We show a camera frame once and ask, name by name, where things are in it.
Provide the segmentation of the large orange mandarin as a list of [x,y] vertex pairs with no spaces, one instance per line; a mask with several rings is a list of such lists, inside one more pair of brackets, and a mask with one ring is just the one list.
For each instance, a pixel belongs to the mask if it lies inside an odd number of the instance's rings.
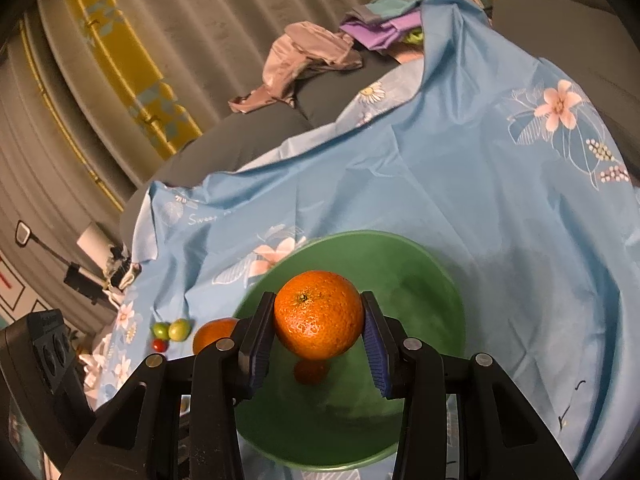
[[202,325],[192,340],[192,352],[197,356],[204,348],[216,341],[230,338],[238,320],[236,318],[218,318]]

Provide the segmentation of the yellow-green jujube fruit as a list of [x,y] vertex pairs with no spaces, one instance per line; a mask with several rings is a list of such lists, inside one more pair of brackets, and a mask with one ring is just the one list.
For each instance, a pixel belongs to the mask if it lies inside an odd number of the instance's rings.
[[174,322],[171,322],[168,327],[168,338],[171,341],[183,342],[186,341],[192,330],[192,322],[187,318],[178,318]]

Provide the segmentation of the green plastic bowl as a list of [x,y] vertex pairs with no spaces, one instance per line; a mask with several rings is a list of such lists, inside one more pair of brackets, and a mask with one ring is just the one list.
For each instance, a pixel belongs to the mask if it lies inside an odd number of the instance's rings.
[[[360,292],[373,292],[382,312],[409,336],[462,356],[465,320],[456,286],[422,246],[390,233],[341,233],[300,248],[258,278],[236,315],[248,318],[264,292],[278,292],[308,270],[340,274]],[[396,451],[404,404],[378,392],[362,342],[330,360],[316,386],[295,379],[296,361],[280,342],[273,344],[262,388],[235,410],[245,441],[270,460],[306,470],[363,467]]]

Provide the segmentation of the black device on stand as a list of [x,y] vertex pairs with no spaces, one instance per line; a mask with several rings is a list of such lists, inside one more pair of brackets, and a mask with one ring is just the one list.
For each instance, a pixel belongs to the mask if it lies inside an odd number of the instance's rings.
[[32,229],[23,220],[17,221],[14,240],[17,246],[20,247],[26,247],[30,242],[37,244],[66,267],[65,278],[63,280],[65,285],[89,299],[92,304],[100,304],[108,310],[115,310],[105,293],[106,281],[104,281],[103,278],[99,278],[96,274],[80,264],[67,260],[58,254],[46,243],[43,243],[38,236],[35,236]]

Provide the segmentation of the small red cherry tomato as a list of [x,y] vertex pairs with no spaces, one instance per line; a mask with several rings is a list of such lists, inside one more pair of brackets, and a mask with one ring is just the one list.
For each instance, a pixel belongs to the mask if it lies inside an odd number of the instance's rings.
[[168,342],[163,339],[154,339],[152,342],[152,348],[155,352],[164,353],[168,348]]

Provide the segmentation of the green jujube fruit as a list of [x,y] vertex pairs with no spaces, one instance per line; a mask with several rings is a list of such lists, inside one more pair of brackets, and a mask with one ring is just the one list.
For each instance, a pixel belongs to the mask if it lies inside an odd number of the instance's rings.
[[152,333],[155,339],[162,341],[169,340],[169,324],[165,322],[156,322],[152,325]]

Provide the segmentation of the white paper roll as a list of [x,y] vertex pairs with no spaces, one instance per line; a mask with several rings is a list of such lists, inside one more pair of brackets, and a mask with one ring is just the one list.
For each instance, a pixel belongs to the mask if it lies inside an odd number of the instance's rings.
[[91,222],[79,235],[76,245],[101,270],[105,270],[108,260],[113,257],[112,249],[116,243],[96,222]]

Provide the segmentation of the light blue floral cloth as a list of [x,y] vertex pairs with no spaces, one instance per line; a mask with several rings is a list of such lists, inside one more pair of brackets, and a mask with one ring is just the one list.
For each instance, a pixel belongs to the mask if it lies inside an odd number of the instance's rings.
[[142,266],[98,387],[110,400],[155,321],[225,318],[270,276],[329,245],[375,285],[434,285],[418,264],[347,245],[384,232],[425,248],[460,307],[421,297],[407,332],[487,352],[578,476],[599,479],[639,420],[639,197],[579,88],[469,0],[424,0],[423,58],[362,89],[335,122],[192,188],[153,183],[132,240]]

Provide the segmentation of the grey curtain yellow pattern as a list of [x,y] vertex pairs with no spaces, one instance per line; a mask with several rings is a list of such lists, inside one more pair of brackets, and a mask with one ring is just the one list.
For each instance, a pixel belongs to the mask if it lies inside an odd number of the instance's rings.
[[285,26],[334,29],[370,0],[1,0],[1,315],[60,309],[95,334],[114,311],[17,248],[18,220],[67,258],[96,222],[119,242],[154,174],[235,114]]

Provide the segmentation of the pink-grey crumpled garment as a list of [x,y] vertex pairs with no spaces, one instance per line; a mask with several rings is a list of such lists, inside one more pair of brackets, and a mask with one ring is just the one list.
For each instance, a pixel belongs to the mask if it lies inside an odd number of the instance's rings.
[[350,72],[363,66],[346,32],[331,32],[303,21],[289,24],[269,50],[262,84],[228,102],[233,113],[248,114],[274,103],[294,107],[295,83],[326,72]]

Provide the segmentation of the purple folded clothes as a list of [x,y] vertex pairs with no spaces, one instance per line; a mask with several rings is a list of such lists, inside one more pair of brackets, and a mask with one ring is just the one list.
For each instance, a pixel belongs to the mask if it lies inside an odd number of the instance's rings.
[[386,50],[422,27],[423,0],[372,0],[346,12],[340,31],[352,36],[370,51]]

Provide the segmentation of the dark grey sofa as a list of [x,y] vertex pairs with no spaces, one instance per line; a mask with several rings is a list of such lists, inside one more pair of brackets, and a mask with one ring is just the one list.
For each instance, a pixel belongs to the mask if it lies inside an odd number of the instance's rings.
[[[495,28],[525,51],[576,77],[622,152],[639,173],[639,46],[606,0],[497,0]],[[232,114],[186,144],[154,174],[170,186],[200,184],[215,171],[238,170],[291,136],[334,122],[356,93],[397,67],[364,51],[363,66],[299,82],[297,104]]]

